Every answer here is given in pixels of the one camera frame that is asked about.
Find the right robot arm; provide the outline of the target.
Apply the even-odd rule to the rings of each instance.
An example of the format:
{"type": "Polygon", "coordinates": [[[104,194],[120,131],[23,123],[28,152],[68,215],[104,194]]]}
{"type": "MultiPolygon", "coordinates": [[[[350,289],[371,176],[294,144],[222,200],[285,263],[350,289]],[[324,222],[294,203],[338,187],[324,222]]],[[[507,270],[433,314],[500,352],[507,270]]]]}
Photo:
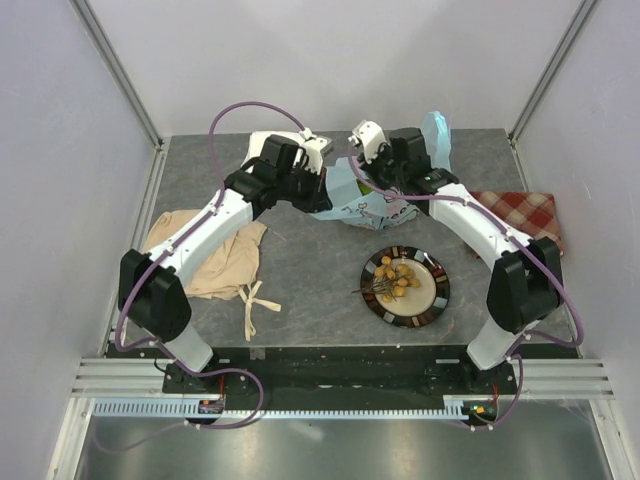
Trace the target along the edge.
{"type": "Polygon", "coordinates": [[[483,206],[448,168],[437,166],[420,129],[386,135],[365,121],[353,131],[356,164],[371,187],[405,200],[460,237],[491,271],[486,297],[489,317],[468,344],[458,381],[467,392],[483,392],[522,336],[565,301],[560,250],[534,239],[483,206]]]}

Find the light blue plastic bag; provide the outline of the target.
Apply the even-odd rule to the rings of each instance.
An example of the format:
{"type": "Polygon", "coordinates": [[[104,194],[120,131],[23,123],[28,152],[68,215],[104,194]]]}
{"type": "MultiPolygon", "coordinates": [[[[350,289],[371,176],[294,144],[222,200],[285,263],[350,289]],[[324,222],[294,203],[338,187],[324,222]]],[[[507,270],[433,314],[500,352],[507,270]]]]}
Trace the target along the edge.
{"type": "MultiPolygon", "coordinates": [[[[444,115],[439,111],[429,112],[423,121],[421,133],[431,157],[431,165],[451,171],[451,132],[444,115]]],[[[321,221],[339,220],[368,230],[384,230],[420,215],[420,210],[405,200],[374,191],[363,196],[357,181],[348,158],[338,158],[326,173],[326,188],[333,208],[313,214],[313,217],[321,221]]]]}

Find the yellow fake berry bunch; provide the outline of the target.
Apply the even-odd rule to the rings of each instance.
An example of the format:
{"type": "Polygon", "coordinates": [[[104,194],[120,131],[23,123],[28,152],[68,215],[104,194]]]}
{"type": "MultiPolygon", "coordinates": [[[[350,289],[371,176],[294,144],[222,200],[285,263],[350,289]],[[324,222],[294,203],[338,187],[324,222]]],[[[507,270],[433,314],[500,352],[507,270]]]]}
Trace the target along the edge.
{"type": "Polygon", "coordinates": [[[404,260],[394,264],[391,256],[384,255],[374,266],[372,277],[364,281],[355,293],[375,296],[384,303],[389,303],[405,297],[410,288],[421,287],[422,283],[415,271],[404,260]]]}

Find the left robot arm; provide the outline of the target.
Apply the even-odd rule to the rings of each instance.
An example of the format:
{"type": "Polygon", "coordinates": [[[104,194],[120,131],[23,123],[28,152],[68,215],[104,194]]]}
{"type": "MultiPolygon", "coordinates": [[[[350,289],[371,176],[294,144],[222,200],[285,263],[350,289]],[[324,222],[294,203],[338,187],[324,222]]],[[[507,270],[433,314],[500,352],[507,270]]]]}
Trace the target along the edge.
{"type": "Polygon", "coordinates": [[[185,382],[208,393],[219,382],[214,352],[190,323],[186,286],[201,265],[240,229],[286,201],[305,213],[331,209],[324,155],[330,141],[309,130],[256,132],[242,166],[176,233],[147,253],[120,261],[118,308],[186,369],[185,382]]]}

